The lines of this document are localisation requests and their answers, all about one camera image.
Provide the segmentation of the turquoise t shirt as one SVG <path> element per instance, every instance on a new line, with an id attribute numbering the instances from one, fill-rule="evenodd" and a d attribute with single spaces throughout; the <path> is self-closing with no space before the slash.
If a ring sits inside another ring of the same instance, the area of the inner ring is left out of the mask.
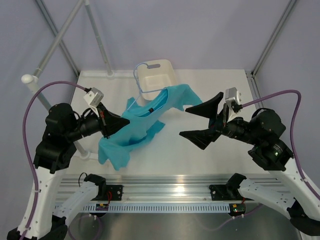
<path id="1" fill-rule="evenodd" d="M 202 102 L 188 84 L 165 87 L 144 106 L 139 105 L 134 97 L 129 98 L 121 117 L 130 123 L 109 138 L 99 140 L 99 164 L 110 161 L 116 171 L 125 168 L 130 161 L 130 153 L 148 145 L 165 127 L 159 118 L 166 111 L 175 108 L 183 112 L 184 106 L 197 106 Z"/>

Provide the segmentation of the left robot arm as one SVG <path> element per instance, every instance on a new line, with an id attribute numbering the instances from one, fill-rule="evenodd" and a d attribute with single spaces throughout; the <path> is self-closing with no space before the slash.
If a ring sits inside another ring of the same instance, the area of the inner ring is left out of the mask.
<path id="1" fill-rule="evenodd" d="M 61 180 L 77 150 L 75 142 L 97 132 L 109 138 L 130 121 L 109 112 L 102 103 L 97 113 L 79 118 L 70 104 L 59 103 L 49 110 L 45 123 L 31 163 L 35 179 L 27 209 L 20 225 L 8 232 L 8 240 L 63 240 L 69 225 L 88 202 L 111 197 L 106 179 L 89 174 L 82 186 L 55 208 Z"/>

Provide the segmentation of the light blue wire hanger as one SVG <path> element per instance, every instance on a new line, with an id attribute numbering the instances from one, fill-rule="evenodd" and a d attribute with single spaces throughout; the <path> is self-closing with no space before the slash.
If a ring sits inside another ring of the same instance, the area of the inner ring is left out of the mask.
<path id="1" fill-rule="evenodd" d="M 150 68 L 151 65 L 149 65 L 146 62 L 141 62 L 139 64 L 137 64 L 134 69 L 133 69 L 133 77 L 135 79 L 136 85 L 138 87 L 138 91 L 139 94 L 138 96 L 133 100 L 133 102 L 126 108 L 127 111 L 129 111 L 129 109 L 139 100 L 139 98 L 142 96 L 142 94 L 148 94 L 148 93 L 155 93 L 155 92 L 161 92 L 164 88 L 160 88 L 160 89 L 155 89 L 155 90 L 148 90 L 148 91 L 143 91 L 140 85 L 140 81 L 139 81 L 139 76 L 136 74 L 136 71 L 138 70 L 138 67 L 141 65 L 145 65 L 147 68 Z"/>

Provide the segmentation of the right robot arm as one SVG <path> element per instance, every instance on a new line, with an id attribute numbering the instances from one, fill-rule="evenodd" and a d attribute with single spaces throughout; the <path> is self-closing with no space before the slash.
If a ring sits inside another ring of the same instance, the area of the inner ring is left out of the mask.
<path id="1" fill-rule="evenodd" d="M 269 108 L 259 108 L 250 121 L 245 121 L 239 117 L 244 107 L 236 88 L 220 92 L 212 99 L 186 109 L 190 114 L 207 118 L 207 129 L 182 131 L 180 135 L 202 150 L 220 136 L 252 145 L 248 155 L 260 168 L 280 180 L 288 193 L 270 190 L 235 173 L 224 185 L 210 185 L 211 198 L 256 201 L 285 216 L 300 232 L 318 236 L 320 190 L 303 171 L 295 146 L 286 145 L 281 140 L 286 126 L 279 115 Z"/>

